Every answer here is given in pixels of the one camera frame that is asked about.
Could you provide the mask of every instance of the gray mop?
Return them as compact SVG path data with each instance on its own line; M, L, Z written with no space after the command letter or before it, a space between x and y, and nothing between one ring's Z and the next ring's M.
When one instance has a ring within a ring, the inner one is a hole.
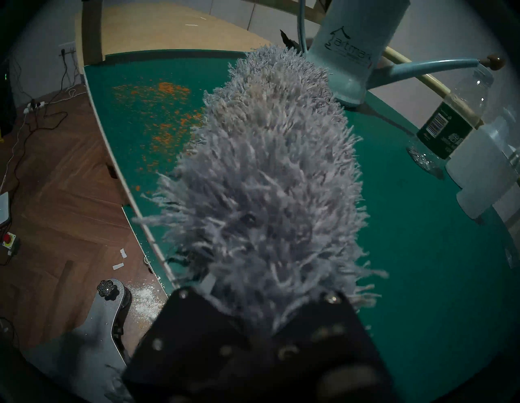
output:
M299 307L340 291L354 309L378 295L356 286L368 217L359 165L327 71L295 49L263 47L230 65L231 80L205 93L203 127L161 175L153 200L164 240L188 279L208 272L205 297L251 329L276 333Z

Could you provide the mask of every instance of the bottle label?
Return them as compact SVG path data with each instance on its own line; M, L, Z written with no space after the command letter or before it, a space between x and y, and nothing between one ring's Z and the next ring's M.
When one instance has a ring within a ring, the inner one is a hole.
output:
M443 102L418 131L417 137L433 153L445 160L471 130L471 124Z

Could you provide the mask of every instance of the wooden floor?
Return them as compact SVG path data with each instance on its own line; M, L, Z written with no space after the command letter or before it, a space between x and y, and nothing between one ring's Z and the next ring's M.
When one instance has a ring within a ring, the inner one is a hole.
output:
M48 113L67 111L68 117L52 131L38 130L27 141L17 174L20 186L11 205L10 232L21 241L6 266L0 266L0 316L14 323L20 348L46 342L83 323L97 284L117 278L133 293L153 289L157 303L166 296L143 263L143 254L121 209L124 200L106 166L106 154L87 95L49 107ZM53 127L60 116L39 118ZM16 141L16 129L0 144L0 175ZM28 122L35 127L34 116ZM9 165L2 192L16 186L13 168L21 157L21 143ZM128 257L123 260L120 249ZM0 263L7 260L0 246ZM116 271L112 266L124 262ZM123 343L130 354L150 326L131 307Z

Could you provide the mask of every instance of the orange particles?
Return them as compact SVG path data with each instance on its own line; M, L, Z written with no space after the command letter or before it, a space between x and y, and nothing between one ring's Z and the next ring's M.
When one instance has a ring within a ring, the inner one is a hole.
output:
M143 170L156 170L159 161L168 163L176 160L183 146L191 138L190 128L201 127L204 108L191 109L188 98L191 90L169 82L159 82L155 86L124 84L113 87L115 99L133 114L141 116Z

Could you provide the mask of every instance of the green table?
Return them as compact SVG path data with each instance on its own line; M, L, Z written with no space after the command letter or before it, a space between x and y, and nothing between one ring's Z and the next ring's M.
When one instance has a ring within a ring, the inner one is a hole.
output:
M228 63L241 55L145 51L85 67L107 147L138 215L159 211L142 196L156 190L157 172L172 170L190 126L201 124L204 90L222 86ZM371 326L403 398L431 401L489 363L516 329L516 248L493 209L479 224L472 221L459 208L458 187L447 175L439 180L415 165L405 147L417 128L396 111L367 94L365 105L346 114L362 137L356 151L370 214L359 243L372 267L390 274L370 279L383 297L360 317ZM171 251L161 242L163 229L149 229L156 246L147 245L146 231L134 231L145 253L159 250L152 268L170 294L162 261Z

